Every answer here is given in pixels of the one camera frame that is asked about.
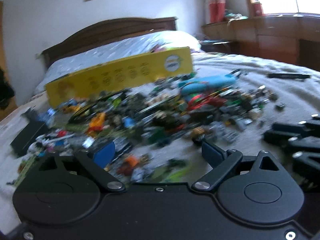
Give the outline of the black flat box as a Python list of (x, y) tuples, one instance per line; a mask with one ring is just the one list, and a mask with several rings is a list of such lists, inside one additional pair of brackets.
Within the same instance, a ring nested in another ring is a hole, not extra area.
[(29, 122), (24, 129), (18, 133), (10, 146), (17, 157), (22, 157), (27, 154), (29, 146), (35, 142), (40, 135), (46, 134), (49, 131), (47, 124), (40, 120), (37, 111), (28, 109), (22, 114)]

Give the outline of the wooden sideboard cabinet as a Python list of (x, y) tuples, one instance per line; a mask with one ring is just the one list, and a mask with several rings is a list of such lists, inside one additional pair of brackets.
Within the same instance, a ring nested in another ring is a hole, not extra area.
[(319, 71), (319, 16), (271, 15), (207, 24), (210, 40), (224, 41), (221, 50)]

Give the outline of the yellow cardboard box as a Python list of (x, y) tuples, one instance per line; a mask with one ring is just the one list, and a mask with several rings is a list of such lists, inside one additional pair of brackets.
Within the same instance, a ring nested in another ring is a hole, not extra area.
[(50, 106), (56, 108), (74, 98), (138, 87), (192, 71), (190, 48), (170, 48), (79, 70), (46, 84), (45, 88)]

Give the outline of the dark wooden headboard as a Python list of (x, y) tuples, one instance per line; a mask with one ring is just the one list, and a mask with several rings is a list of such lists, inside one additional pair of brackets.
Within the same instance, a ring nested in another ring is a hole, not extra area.
[(49, 68), (57, 60), (126, 38), (165, 30), (176, 31), (176, 21), (176, 17), (127, 17), (104, 20), (77, 31), (64, 41), (44, 50), (41, 55), (45, 67)]

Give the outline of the red cup on sill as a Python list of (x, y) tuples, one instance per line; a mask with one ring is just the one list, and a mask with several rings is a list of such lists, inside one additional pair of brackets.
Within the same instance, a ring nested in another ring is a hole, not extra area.
[(253, 8), (254, 17), (259, 17), (264, 15), (263, 7), (260, 2), (253, 2), (252, 8)]

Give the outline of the red white curtain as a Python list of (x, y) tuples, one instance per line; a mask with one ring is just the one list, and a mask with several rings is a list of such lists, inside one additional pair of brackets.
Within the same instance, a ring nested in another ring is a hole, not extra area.
[(219, 23), (224, 20), (226, 0), (205, 0), (206, 23)]

